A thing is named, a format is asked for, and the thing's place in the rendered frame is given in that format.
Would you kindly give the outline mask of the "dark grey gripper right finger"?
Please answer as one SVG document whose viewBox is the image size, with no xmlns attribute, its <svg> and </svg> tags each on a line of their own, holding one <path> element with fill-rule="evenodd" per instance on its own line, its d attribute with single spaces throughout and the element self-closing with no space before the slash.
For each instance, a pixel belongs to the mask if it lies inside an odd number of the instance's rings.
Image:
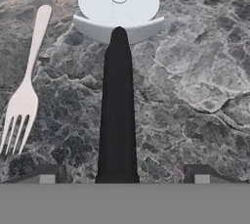
<svg viewBox="0 0 250 224">
<path fill-rule="evenodd" d="M 194 183 L 194 177 L 196 175 L 210 175 L 212 177 L 223 179 L 230 183 L 244 182 L 242 180 L 235 179 L 227 175 L 223 175 L 208 164 L 186 164 L 184 166 L 184 174 L 185 174 L 184 178 L 185 183 Z"/>
</svg>

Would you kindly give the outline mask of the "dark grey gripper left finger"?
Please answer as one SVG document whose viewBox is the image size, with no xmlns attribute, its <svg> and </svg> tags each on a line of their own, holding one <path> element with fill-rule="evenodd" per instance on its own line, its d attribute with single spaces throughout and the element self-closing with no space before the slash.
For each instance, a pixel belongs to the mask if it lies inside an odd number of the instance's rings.
<svg viewBox="0 0 250 224">
<path fill-rule="evenodd" d="M 66 166 L 61 164 L 38 165 L 31 173 L 19 176 L 14 179 L 9 179 L 6 181 L 6 184 L 23 183 L 26 181 L 30 182 L 40 175 L 53 175 L 55 178 L 55 183 L 65 183 L 67 177 Z"/>
</svg>

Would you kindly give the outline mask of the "pale fork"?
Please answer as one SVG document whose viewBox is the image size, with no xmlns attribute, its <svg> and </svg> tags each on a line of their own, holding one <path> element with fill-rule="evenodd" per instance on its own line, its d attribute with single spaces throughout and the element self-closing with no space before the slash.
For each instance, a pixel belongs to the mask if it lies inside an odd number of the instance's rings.
<svg viewBox="0 0 250 224">
<path fill-rule="evenodd" d="M 50 5 L 42 5 L 37 11 L 25 75 L 19 88 L 11 97 L 6 110 L 3 134 L 0 141 L 0 154 L 5 143 L 7 143 L 5 154 L 8 153 L 19 116 L 21 117 L 21 124 L 13 151 L 16 150 L 18 143 L 21 143 L 19 149 L 19 154 L 21 154 L 37 116 L 38 97 L 32 85 L 32 73 L 51 15 L 52 7 Z"/>
</svg>

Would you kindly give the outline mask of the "black-handled white pizza cutter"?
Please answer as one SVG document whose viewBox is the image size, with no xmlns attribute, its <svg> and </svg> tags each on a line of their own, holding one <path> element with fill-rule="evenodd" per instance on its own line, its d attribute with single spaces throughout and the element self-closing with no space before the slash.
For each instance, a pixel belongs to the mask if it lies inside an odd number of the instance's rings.
<svg viewBox="0 0 250 224">
<path fill-rule="evenodd" d="M 130 46 L 156 35 L 159 0 L 78 0 L 74 27 L 107 46 L 96 182 L 138 183 L 133 64 Z"/>
</svg>

